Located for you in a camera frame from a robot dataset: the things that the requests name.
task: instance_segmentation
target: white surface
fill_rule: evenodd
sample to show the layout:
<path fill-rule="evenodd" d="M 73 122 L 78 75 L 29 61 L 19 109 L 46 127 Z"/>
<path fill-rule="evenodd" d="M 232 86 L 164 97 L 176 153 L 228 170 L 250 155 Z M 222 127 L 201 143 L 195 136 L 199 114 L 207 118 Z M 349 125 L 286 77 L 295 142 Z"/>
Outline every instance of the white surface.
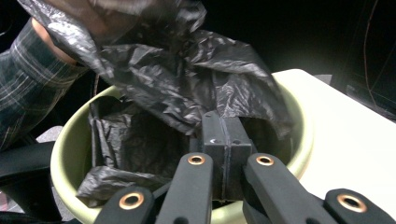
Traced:
<path fill-rule="evenodd" d="M 396 219 L 396 124 L 301 70 L 274 74 L 313 116 L 315 137 L 301 183 L 324 199 L 352 189 Z"/>

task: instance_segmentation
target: gold grommet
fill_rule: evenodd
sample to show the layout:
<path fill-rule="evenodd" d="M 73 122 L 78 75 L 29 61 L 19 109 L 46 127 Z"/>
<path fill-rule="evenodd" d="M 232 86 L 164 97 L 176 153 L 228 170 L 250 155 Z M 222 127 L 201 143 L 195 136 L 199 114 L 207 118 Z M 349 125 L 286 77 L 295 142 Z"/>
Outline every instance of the gold grommet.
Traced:
<path fill-rule="evenodd" d="M 189 157 L 189 163 L 191 165 L 201 165 L 204 164 L 205 162 L 205 157 L 202 156 L 190 156 Z"/>
<path fill-rule="evenodd" d="M 367 211 L 366 204 L 359 198 L 352 195 L 340 194 L 337 196 L 337 201 L 351 211 L 357 213 L 363 213 Z"/>
<path fill-rule="evenodd" d="M 274 160 L 271 159 L 270 157 L 266 157 L 266 156 L 260 156 L 256 159 L 256 161 L 260 164 L 260 165 L 264 165 L 264 166 L 271 166 L 274 164 Z"/>
<path fill-rule="evenodd" d="M 127 200 L 132 197 L 136 198 L 136 202 L 128 203 Z M 143 203 L 144 199 L 145 199 L 145 197 L 140 192 L 132 192 L 132 193 L 126 194 L 120 199 L 120 208 L 122 208 L 124 210 L 135 209 L 136 207 L 140 206 L 140 204 Z"/>

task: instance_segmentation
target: trash bag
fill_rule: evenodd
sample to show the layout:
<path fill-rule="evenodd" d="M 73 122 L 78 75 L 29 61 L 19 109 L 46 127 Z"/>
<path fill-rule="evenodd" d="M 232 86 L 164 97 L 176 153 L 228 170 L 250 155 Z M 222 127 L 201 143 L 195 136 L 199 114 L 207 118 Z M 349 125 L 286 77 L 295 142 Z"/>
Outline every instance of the trash bag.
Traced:
<path fill-rule="evenodd" d="M 152 191 L 171 181 L 188 137 L 127 98 L 90 103 L 92 169 L 78 188 L 89 207 L 104 204 L 119 189 L 137 184 Z"/>
<path fill-rule="evenodd" d="M 292 120 L 271 73 L 245 43 L 199 30 L 205 8 L 189 0 L 19 0 L 54 36 L 120 92 L 185 134 L 202 115 Z"/>

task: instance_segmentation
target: plaid sleeve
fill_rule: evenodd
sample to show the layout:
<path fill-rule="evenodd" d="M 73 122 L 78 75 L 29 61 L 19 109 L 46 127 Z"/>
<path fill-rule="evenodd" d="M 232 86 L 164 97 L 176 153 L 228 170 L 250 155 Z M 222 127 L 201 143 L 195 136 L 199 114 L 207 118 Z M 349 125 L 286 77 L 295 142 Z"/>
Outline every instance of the plaid sleeve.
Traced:
<path fill-rule="evenodd" d="M 86 71 L 53 55 L 29 20 L 0 55 L 0 150 L 32 130 Z"/>

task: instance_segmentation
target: person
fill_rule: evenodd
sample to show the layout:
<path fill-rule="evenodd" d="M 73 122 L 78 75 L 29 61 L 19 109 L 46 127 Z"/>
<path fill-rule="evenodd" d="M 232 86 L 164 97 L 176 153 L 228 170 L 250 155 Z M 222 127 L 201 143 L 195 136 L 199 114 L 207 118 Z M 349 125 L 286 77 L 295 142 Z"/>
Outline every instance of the person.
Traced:
<path fill-rule="evenodd" d="M 29 133 L 87 71 L 30 19 L 0 54 L 0 150 Z"/>

